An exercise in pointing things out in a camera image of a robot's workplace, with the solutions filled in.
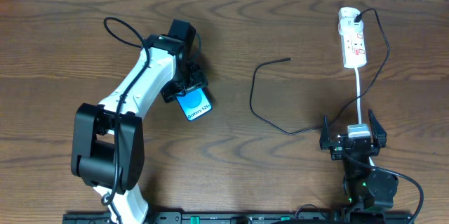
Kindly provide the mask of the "blue Galaxy smartphone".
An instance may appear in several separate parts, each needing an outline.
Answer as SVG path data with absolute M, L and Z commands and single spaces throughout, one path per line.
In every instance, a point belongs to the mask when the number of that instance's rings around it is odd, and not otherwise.
M 194 121 L 213 109 L 202 88 L 196 89 L 184 96 L 178 96 L 177 102 L 188 121 Z

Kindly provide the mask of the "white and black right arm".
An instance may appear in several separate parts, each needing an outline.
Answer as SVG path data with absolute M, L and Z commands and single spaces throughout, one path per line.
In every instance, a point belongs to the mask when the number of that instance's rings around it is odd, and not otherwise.
M 384 213 L 393 207 L 397 192 L 397 176 L 376 169 L 370 162 L 386 146 L 387 132 L 372 110 L 368 118 L 368 124 L 349 125 L 347 133 L 337 141 L 330 139 L 328 120 L 323 120 L 320 148 L 328 150 L 331 159 L 342 161 L 344 166 L 343 188 L 350 199 L 344 210 L 346 218 L 352 213 Z

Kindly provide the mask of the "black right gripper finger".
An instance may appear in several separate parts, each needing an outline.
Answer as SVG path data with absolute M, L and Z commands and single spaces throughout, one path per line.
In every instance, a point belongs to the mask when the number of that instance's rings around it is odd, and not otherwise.
M 328 150 L 331 147 L 327 117 L 323 118 L 323 126 L 321 127 L 321 136 L 319 138 L 319 145 L 321 150 Z
M 368 110 L 368 118 L 372 131 L 374 145 L 378 148 L 385 147 L 387 144 L 387 132 L 384 130 L 379 121 L 376 119 L 374 112 L 372 110 Z

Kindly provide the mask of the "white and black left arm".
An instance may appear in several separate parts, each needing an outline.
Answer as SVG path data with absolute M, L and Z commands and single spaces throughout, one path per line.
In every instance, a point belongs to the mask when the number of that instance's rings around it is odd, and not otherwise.
M 138 61 L 97 105 L 82 104 L 74 118 L 71 172 L 101 196 L 106 213 L 65 214 L 63 223 L 144 223 L 150 205 L 138 181 L 144 162 L 143 120 L 158 95 L 177 101 L 188 121 L 213 108 L 205 74 L 190 55 L 199 38 L 174 19 L 167 34 L 139 36 Z

